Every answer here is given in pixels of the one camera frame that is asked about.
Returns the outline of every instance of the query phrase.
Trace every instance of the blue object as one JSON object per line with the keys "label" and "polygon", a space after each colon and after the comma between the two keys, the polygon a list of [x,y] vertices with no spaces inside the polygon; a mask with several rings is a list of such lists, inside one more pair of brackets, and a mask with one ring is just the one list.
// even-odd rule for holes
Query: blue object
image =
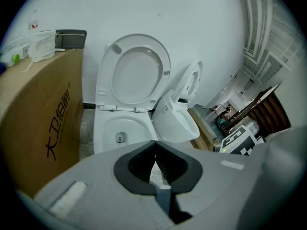
{"label": "blue object", "polygon": [[6,67],[2,63],[0,63],[0,75],[4,73],[5,70],[6,70]]}

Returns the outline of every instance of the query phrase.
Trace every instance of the cardboard box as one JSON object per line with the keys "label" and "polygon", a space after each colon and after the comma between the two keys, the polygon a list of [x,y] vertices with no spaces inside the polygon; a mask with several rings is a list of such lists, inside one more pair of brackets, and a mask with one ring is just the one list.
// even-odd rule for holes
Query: cardboard box
{"label": "cardboard box", "polygon": [[17,189],[30,197],[79,161],[82,49],[25,59],[0,76],[0,144]]}

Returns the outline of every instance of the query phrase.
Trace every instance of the white plastic bag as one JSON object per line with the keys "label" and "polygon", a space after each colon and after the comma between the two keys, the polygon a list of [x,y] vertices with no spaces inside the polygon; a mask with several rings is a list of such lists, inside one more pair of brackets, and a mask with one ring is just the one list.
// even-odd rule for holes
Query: white plastic bag
{"label": "white plastic bag", "polygon": [[0,61],[7,67],[12,67],[20,59],[28,57],[29,38],[18,36],[13,38],[7,45],[1,49]]}
{"label": "white plastic bag", "polygon": [[29,56],[33,62],[49,59],[55,54],[56,31],[34,33],[30,38]]}

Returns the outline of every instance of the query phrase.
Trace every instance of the toilet bowl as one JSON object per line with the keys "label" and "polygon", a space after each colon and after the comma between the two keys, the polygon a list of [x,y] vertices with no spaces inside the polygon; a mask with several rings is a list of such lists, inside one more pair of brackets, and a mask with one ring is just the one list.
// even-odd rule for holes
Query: toilet bowl
{"label": "toilet bowl", "polygon": [[200,135],[188,113],[188,103],[197,93],[201,72],[201,61],[191,63],[177,87],[170,89],[159,101],[153,113],[153,125],[162,140],[179,143]]}
{"label": "toilet bowl", "polygon": [[156,39],[131,34],[105,52],[96,85],[94,153],[158,140],[150,117],[170,74],[167,50]]}
{"label": "toilet bowl", "polygon": [[[197,126],[187,112],[187,105],[180,101],[188,102],[195,96],[194,92],[185,91],[184,88],[188,86],[193,91],[197,89],[195,86],[198,86],[201,75],[200,63],[191,63],[177,88],[167,92],[159,101],[167,85],[170,70],[167,50],[148,35],[127,35],[106,50],[96,85],[95,154],[133,143],[158,140],[156,132],[164,140],[174,140],[175,137],[167,132],[170,128],[180,134],[188,133],[175,142],[180,142],[183,138],[188,141],[197,134],[199,136]],[[157,103],[160,112],[163,111],[164,103],[175,111],[163,119],[156,109],[153,114],[153,123],[157,125],[155,129],[148,111]]]}

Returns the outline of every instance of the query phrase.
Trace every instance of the white toilet lid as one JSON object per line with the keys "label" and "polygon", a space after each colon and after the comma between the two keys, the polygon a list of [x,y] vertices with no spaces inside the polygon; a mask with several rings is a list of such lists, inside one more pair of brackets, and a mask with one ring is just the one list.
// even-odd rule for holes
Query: white toilet lid
{"label": "white toilet lid", "polygon": [[151,110],[169,74],[169,55],[159,41],[143,34],[127,35],[114,42],[103,56],[95,103]]}
{"label": "white toilet lid", "polygon": [[201,73],[202,62],[195,61],[191,63],[186,72],[183,74],[171,98],[175,102],[180,98],[187,101],[192,100],[197,93],[201,79]]}

